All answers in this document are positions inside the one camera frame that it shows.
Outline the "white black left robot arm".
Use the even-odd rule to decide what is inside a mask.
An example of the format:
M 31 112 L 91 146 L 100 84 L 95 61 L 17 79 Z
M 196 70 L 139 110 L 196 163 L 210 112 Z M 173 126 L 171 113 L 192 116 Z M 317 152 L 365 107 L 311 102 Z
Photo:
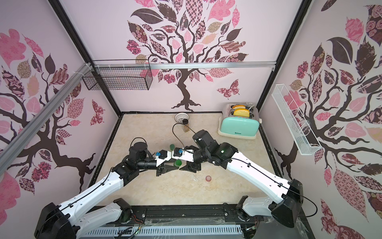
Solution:
M 154 154 L 148 150 L 147 143 L 137 142 L 129 148 L 129 154 L 121 163 L 112 167 L 106 177 L 99 182 L 60 205 L 50 203 L 40 214 L 34 233 L 37 239 L 79 239 L 84 234 L 104 224 L 116 221 L 122 212 L 128 209 L 124 200 L 91 212 L 90 210 L 115 191 L 120 190 L 140 171 L 156 170 L 160 175 L 164 172 L 165 161 L 174 155 L 183 155 L 184 150 L 161 150 Z

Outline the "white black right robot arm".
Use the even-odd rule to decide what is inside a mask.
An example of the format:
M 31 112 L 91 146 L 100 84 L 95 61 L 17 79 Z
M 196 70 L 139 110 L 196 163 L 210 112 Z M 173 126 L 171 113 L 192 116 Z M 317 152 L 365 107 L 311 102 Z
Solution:
M 268 172 L 226 142 L 220 145 L 213 142 L 199 149 L 176 147 L 172 157 L 188 163 L 209 162 L 240 175 L 267 196 L 257 199 L 247 197 L 239 209 L 250 217 L 272 216 L 288 228 L 295 226 L 303 203 L 303 186 L 298 180 L 288 181 Z

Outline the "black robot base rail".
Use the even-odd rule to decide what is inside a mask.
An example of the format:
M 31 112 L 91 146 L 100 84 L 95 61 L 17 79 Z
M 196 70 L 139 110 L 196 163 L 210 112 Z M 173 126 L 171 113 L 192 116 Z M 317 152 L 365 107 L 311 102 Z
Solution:
M 223 219 L 226 223 L 249 224 L 274 219 L 280 224 L 293 228 L 299 216 L 298 210 L 276 208 L 274 203 L 271 209 L 275 214 L 266 216 L 265 213 L 256 213 L 249 216 L 236 204 L 213 204 L 213 205 L 165 205 L 165 206 L 132 206 L 133 214 L 137 219 L 146 220 L 175 220 L 175 219 Z

